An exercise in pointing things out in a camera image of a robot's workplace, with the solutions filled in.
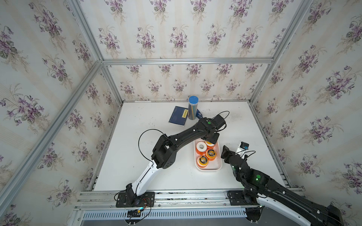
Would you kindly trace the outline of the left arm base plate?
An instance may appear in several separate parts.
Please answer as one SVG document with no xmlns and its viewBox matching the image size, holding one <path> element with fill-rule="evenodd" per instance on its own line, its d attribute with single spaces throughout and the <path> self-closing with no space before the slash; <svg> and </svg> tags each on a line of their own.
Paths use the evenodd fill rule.
<svg viewBox="0 0 362 226">
<path fill-rule="evenodd" d="M 154 207 L 155 195 L 155 192 L 146 192 L 141 196 L 120 192 L 116 197 L 116 207 Z"/>
</svg>

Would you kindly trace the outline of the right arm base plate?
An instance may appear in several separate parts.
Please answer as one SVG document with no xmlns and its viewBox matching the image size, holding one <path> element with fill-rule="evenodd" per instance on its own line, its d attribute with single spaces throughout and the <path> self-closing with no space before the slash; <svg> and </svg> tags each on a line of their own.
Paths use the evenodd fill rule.
<svg viewBox="0 0 362 226">
<path fill-rule="evenodd" d="M 257 206 L 259 204 L 257 202 L 258 195 L 247 189 L 228 191 L 227 197 L 231 206 Z"/>
</svg>

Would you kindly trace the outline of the yellow black tape roll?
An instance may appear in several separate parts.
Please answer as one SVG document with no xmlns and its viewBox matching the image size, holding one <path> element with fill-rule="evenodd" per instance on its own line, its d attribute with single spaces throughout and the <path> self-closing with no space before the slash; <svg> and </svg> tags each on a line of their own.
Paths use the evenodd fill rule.
<svg viewBox="0 0 362 226">
<path fill-rule="evenodd" d="M 216 159 L 217 153 L 214 149 L 208 149 L 205 156 L 209 161 L 213 161 Z"/>
<path fill-rule="evenodd" d="M 209 160 L 204 155 L 200 155 L 196 160 L 196 164 L 200 169 L 203 169 L 203 168 L 207 167 L 208 163 L 209 163 Z"/>
</svg>

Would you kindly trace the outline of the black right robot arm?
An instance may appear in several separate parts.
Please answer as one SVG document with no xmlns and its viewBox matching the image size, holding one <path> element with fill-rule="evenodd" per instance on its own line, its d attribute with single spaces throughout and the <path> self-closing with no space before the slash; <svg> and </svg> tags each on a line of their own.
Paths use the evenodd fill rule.
<svg viewBox="0 0 362 226">
<path fill-rule="evenodd" d="M 247 150 L 231 151 L 223 146 L 221 158 L 231 166 L 242 190 L 228 191 L 232 206 L 246 205 L 246 217 L 257 222 L 264 208 L 269 208 L 289 218 L 300 226 L 342 226 L 342 213 L 334 205 L 323 206 L 279 184 L 267 174 L 251 168 Z"/>
</svg>

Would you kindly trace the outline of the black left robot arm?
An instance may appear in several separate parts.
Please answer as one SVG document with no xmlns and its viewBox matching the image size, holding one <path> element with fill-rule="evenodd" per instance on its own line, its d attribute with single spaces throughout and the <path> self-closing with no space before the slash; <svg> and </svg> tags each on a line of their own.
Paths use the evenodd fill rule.
<svg viewBox="0 0 362 226">
<path fill-rule="evenodd" d="M 141 202 L 141 197 L 146 193 L 149 183 L 157 175 L 160 169 L 171 167 L 177 152 L 184 146 L 197 139 L 216 144 L 220 136 L 219 132 L 226 128 L 225 119 L 217 115 L 213 118 L 202 118 L 192 127 L 168 136 L 165 133 L 159 137 L 153 150 L 147 168 L 137 180 L 126 185 L 126 203 L 136 206 Z"/>
</svg>

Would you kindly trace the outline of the orange tape roll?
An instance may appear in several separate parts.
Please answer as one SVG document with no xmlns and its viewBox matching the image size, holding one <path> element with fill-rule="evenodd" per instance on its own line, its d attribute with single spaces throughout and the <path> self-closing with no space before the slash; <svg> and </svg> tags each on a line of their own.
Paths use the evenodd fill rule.
<svg viewBox="0 0 362 226">
<path fill-rule="evenodd" d="M 199 155 L 204 155 L 207 151 L 207 145 L 205 142 L 198 142 L 196 144 L 196 153 L 199 154 Z"/>
<path fill-rule="evenodd" d="M 214 149 L 215 148 L 215 144 L 212 144 L 212 143 L 210 143 L 208 141 L 205 141 L 205 144 L 207 146 L 207 149 Z"/>
</svg>

